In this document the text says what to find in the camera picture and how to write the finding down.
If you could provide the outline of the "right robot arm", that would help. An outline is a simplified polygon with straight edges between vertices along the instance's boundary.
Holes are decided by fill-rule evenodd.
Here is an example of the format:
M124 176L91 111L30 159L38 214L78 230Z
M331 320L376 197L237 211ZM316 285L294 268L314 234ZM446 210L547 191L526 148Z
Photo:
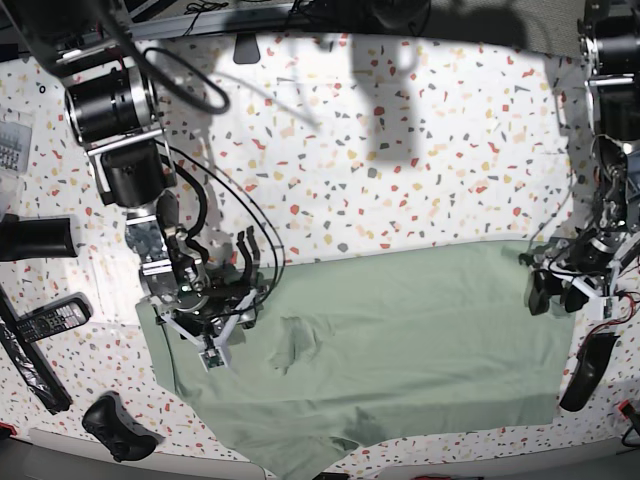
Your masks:
M89 159L99 196L126 211L127 244L159 324L173 328L215 364L230 361L229 340L255 323L260 250L252 229L237 234L243 272L229 278L209 267L185 226L173 194L186 170L170 154L157 99L159 87L207 114L227 111L178 86L135 46L119 21L119 1L5 1L1 5L40 65L65 88L65 116Z

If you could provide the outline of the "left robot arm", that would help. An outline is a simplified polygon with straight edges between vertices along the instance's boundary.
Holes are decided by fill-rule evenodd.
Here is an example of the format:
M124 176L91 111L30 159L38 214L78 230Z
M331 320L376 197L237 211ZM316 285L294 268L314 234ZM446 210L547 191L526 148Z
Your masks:
M578 31L595 192L575 238L520 257L531 272L534 316L552 299L572 313L611 296L639 256L639 4L588 1Z

